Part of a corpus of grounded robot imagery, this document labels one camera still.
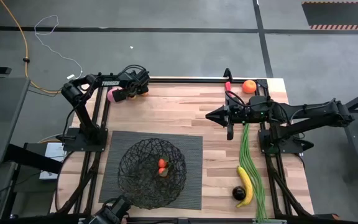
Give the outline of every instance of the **wooden table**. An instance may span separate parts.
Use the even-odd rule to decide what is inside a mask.
[[[281,78],[267,79],[270,96],[277,102],[288,103],[284,81]],[[241,91],[241,86],[233,84],[232,90],[248,102],[252,95]],[[96,94],[88,100],[86,107],[92,116]],[[226,128],[205,119],[205,114],[224,104],[223,84],[200,83],[150,83],[148,96],[138,96],[134,100],[126,100],[110,106],[107,128],[108,144],[113,131],[137,131],[146,133],[189,134],[203,137],[203,188],[202,209],[187,210],[177,208],[158,208],[154,210],[132,207],[132,217],[208,217],[208,218],[254,218],[256,199],[248,206],[236,208],[238,201],[231,196],[233,187],[242,185],[237,175],[242,125],[234,126],[234,139],[226,140]],[[103,110],[98,115],[100,123]],[[79,126],[75,117],[72,126]],[[265,157],[260,153],[257,131],[258,124],[251,124],[249,145],[255,166],[265,186],[265,204],[267,214],[273,217],[272,199]],[[96,184],[92,212],[97,212],[102,204],[98,202],[104,168],[110,146],[102,153],[99,174]],[[302,162],[291,154],[282,156],[288,188],[296,199],[310,213],[313,213],[308,184]],[[58,206],[68,200],[77,187],[82,168],[84,152],[75,152],[63,167],[58,183]],[[280,208],[284,212],[283,197],[278,185]],[[86,205],[88,188],[84,191],[81,212]]]

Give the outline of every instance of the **banana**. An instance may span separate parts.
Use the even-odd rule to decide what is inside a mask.
[[[237,166],[237,173],[239,174],[242,183],[244,184],[244,188],[246,189],[245,199],[236,206],[237,208],[239,208],[243,205],[249,205],[251,203],[254,190],[252,189],[252,183],[246,170],[244,170],[241,166]]]

